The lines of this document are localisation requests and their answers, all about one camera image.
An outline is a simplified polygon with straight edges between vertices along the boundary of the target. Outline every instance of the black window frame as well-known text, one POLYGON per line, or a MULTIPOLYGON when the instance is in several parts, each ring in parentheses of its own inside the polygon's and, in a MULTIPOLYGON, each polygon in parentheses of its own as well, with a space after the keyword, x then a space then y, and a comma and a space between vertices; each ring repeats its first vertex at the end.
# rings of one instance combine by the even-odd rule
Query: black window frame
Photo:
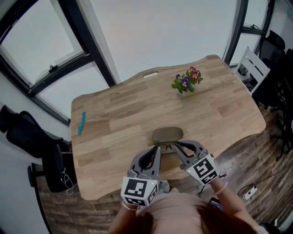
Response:
MULTIPOLYGON (((244 26, 244 21, 245 21, 245 17, 246 17, 246 12, 247 12, 247 8, 248 8, 248 2, 249 0, 238 0, 240 1, 240 9, 239 9, 239 14, 236 18, 236 22, 235 22, 235 29, 233 32, 233 35, 231 37, 231 43, 229 44, 229 47, 227 48, 227 53, 225 55, 225 59, 224 62, 230 66, 232 57, 234 55, 234 52, 236 50, 236 47, 238 45, 238 41, 239 38, 241 36, 242 33, 245 34, 250 34, 250 35, 259 35, 261 37, 264 37, 269 29, 269 25, 271 22, 271 17, 274 11, 274 6, 275 6, 275 0, 269 0, 268 2, 268 9, 266 11, 266 19, 265 19, 265 23, 263 26, 263 29, 258 29, 255 28, 253 26, 244 26)), ((254 53, 258 54, 260 50, 260 41, 258 42, 254 53)), ((231 65, 230 68, 232 67, 237 67, 237 64, 231 65)))
MULTIPOLYGON (((17 21, 37 2, 38 0, 17 0, 13 6, 7 11, 0 21, 0 45, 8 35, 9 31, 17 23, 17 21)), ((116 82, 111 75, 109 68, 101 55, 94 38, 82 16, 81 9, 76 0, 58 0, 58 3, 68 21, 75 37, 77 38, 83 53, 75 56, 69 61, 52 67, 49 72, 37 81, 34 85, 28 85, 19 76, 19 74, 9 65, 5 58, 0 55, 0 71, 3 75, 24 94, 30 101, 35 103, 41 109, 46 111, 66 126, 70 125, 70 118, 58 113, 47 103, 37 98, 36 95, 47 88, 49 85, 58 81, 70 72, 79 69, 80 67, 95 62, 99 68, 103 78, 112 87, 116 82)))

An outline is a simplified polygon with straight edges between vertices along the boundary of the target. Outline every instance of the wooden table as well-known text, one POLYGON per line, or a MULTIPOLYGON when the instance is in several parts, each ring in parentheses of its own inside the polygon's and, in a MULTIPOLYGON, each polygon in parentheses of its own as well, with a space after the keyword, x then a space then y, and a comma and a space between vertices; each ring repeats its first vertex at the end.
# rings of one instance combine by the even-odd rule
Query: wooden table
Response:
MULTIPOLYGON (((153 131, 174 126, 183 129, 185 139, 200 142, 218 157, 233 143, 260 133, 266 123, 243 83, 216 55, 140 72, 72 102, 72 148, 81 196, 94 200, 120 189, 133 157, 153 145, 153 131), (178 97, 171 84, 190 66, 200 70, 204 80, 194 93, 178 97), (143 78, 152 72, 158 74, 143 78), (78 136, 82 112, 86 122, 78 136)), ((163 154, 161 179, 188 176, 180 164, 177 155, 163 154)))

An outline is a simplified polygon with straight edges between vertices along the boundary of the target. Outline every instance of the blue marker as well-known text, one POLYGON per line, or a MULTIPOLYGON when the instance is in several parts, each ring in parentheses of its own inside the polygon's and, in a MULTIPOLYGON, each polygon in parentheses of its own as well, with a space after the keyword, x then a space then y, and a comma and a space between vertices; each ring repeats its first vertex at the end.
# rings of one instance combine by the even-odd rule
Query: blue marker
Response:
POLYGON ((86 113, 83 112, 82 113, 82 118, 81 118, 81 125, 78 127, 78 135, 79 136, 81 135, 82 127, 84 125, 85 120, 86 120, 86 113))

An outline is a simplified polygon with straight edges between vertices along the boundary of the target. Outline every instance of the white chair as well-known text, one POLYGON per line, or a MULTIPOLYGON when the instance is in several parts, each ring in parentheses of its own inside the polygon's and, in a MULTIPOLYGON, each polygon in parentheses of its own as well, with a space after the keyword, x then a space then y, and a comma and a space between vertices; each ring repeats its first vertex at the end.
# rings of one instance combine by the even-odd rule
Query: white chair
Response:
POLYGON ((260 58, 257 55, 255 55, 249 49, 249 47, 246 48, 241 58, 241 61, 236 68, 235 74, 238 73, 238 69, 241 64, 243 64, 243 66, 253 75, 253 77, 257 81, 257 85, 253 88, 251 92, 246 88, 250 95, 252 95, 253 92, 257 89, 257 87, 261 84, 261 82, 266 78, 266 76, 270 72, 270 69, 260 60, 260 58))

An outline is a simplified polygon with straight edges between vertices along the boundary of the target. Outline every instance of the power strip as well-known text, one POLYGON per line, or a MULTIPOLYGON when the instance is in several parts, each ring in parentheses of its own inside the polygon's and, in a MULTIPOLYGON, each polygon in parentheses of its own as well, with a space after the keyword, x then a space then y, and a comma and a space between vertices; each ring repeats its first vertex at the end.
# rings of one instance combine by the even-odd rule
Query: power strip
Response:
POLYGON ((254 185, 251 189, 248 190, 246 194, 243 195, 245 200, 249 200, 253 194, 257 191, 257 187, 254 185))

